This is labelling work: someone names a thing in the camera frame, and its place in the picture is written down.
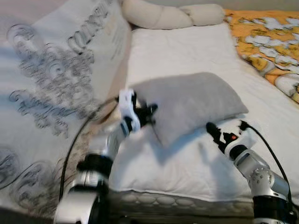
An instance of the black cable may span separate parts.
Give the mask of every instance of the black cable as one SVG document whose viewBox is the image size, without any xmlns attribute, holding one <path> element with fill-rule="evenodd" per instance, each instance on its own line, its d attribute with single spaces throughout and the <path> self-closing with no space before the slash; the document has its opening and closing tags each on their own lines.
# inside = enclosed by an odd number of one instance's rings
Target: black cable
<svg viewBox="0 0 299 224">
<path fill-rule="evenodd" d="M 98 108 L 93 111 L 88 117 L 87 119 L 85 120 L 85 122 L 82 124 L 82 126 L 80 127 L 79 131 L 77 132 L 76 136 L 74 137 L 72 143 L 71 143 L 71 146 L 69 148 L 69 151 L 66 155 L 66 158 L 65 158 L 65 161 L 64 161 L 64 166 L 62 168 L 62 173 L 61 173 L 61 178 L 60 178 L 60 190 L 59 190 L 59 200 L 61 200 L 63 194 L 64 194 L 64 178 L 65 178 L 65 172 L 66 172 L 66 167 L 67 167 L 67 163 L 68 163 L 68 160 L 69 160 L 69 157 L 71 155 L 71 151 L 75 145 L 75 143 L 77 142 L 77 139 L 79 137 L 79 135 L 81 134 L 81 132 L 83 131 L 83 129 L 85 128 L 85 126 L 89 123 L 89 121 L 91 121 L 95 115 L 97 114 L 97 112 L 104 106 L 106 106 L 107 104 L 110 104 L 112 103 L 113 101 L 118 101 L 118 97 L 113 97 L 113 98 L 110 98 L 108 100 L 106 100 L 104 103 L 100 104 L 98 106 Z"/>
<path fill-rule="evenodd" d="M 299 212 L 299 206 L 297 206 L 297 205 L 292 201 L 291 188 L 290 188 L 290 184 L 289 184 L 288 178 L 286 177 L 285 171 L 284 171 L 284 169 L 282 168 L 282 166 L 281 166 L 280 162 L 278 161 L 278 158 L 277 158 L 276 155 L 274 154 L 273 150 L 271 149 L 270 145 L 268 144 L 268 142 L 266 141 L 266 139 L 259 133 L 259 131 L 256 130 L 253 126 L 249 125 L 249 124 L 248 124 L 247 122 L 245 122 L 245 121 L 241 121 L 241 122 L 242 122 L 241 125 L 240 125 L 240 129 L 241 129 L 241 130 L 244 131 L 244 130 L 246 129 L 246 127 L 251 128 L 255 133 L 257 133 L 257 135 L 263 140 L 264 144 L 267 146 L 267 148 L 268 148 L 268 150 L 270 151 L 272 157 L 274 158 L 274 160 L 275 160 L 275 162 L 276 162 L 276 164 L 277 164 L 277 166 L 278 166 L 278 168 L 279 168 L 279 170 L 280 170 L 280 172 L 281 172 L 281 174 L 282 174 L 284 180 L 285 180 L 285 181 L 288 183 L 288 185 L 289 185 L 289 189 L 290 189 L 290 190 L 289 190 L 289 194 L 288 194 L 288 201 L 289 201 L 289 203 L 292 204 L 292 205 L 296 208 L 296 210 Z"/>
</svg>

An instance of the white pillow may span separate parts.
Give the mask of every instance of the white pillow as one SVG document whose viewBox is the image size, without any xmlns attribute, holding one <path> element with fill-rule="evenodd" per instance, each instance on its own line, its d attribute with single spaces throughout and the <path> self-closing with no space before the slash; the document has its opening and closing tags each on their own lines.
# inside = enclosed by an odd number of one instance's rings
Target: white pillow
<svg viewBox="0 0 299 224">
<path fill-rule="evenodd" d="M 223 8 L 217 4 L 183 6 L 179 9 L 190 16 L 194 26 L 222 23 L 225 15 Z"/>
<path fill-rule="evenodd" d="M 175 7 L 160 6 L 143 0 L 124 0 L 123 16 L 147 29 L 176 29 L 192 26 L 191 18 Z"/>
</svg>

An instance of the white bed sheet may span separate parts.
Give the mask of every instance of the white bed sheet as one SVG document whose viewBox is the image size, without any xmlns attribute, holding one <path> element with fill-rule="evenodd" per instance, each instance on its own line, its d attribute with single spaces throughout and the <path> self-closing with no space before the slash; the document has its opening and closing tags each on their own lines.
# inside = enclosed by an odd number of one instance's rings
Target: white bed sheet
<svg viewBox="0 0 299 224">
<path fill-rule="evenodd" d="M 218 125 L 224 131 L 237 133 L 239 119 L 243 119 L 260 130 L 283 165 L 298 203 L 299 107 L 238 57 L 227 24 L 134 31 L 127 86 L 201 71 L 215 73 L 228 82 L 249 109 L 248 114 Z M 265 145 L 256 139 L 252 149 L 279 173 Z M 145 127 L 121 145 L 109 179 L 111 189 L 209 202 L 251 201 L 246 180 L 204 128 L 181 138 L 168 150 L 155 142 L 150 128 Z"/>
</svg>

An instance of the gray embroidered pattern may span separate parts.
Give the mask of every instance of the gray embroidered pattern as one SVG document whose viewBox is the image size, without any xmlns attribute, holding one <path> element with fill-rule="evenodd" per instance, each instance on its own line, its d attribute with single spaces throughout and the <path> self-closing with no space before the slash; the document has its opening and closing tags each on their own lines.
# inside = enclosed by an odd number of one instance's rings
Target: gray embroidered pattern
<svg viewBox="0 0 299 224">
<path fill-rule="evenodd" d="M 93 52 L 84 48 L 77 54 L 44 44 L 27 25 L 11 27 L 7 39 L 21 59 L 22 74 L 36 84 L 35 92 L 16 90 L 9 100 L 18 101 L 19 112 L 31 114 L 38 128 L 51 127 L 54 135 L 62 133 L 67 138 L 68 125 L 63 118 L 74 113 L 82 119 L 97 105 L 91 86 Z"/>
<path fill-rule="evenodd" d="M 9 196 L 29 213 L 48 216 L 55 210 L 58 189 L 51 164 L 37 161 L 26 168 L 11 185 Z"/>
<path fill-rule="evenodd" d="M 0 189 L 11 184 L 20 172 L 18 155 L 7 146 L 0 146 Z"/>
</svg>

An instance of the cartoon print fabric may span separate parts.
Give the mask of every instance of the cartoon print fabric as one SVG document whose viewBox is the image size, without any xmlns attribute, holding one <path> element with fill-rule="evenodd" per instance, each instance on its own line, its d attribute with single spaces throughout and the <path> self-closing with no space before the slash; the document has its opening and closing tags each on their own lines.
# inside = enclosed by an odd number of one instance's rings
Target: cartoon print fabric
<svg viewBox="0 0 299 224">
<path fill-rule="evenodd" d="M 299 12 L 226 10 L 237 52 L 299 103 Z"/>
</svg>

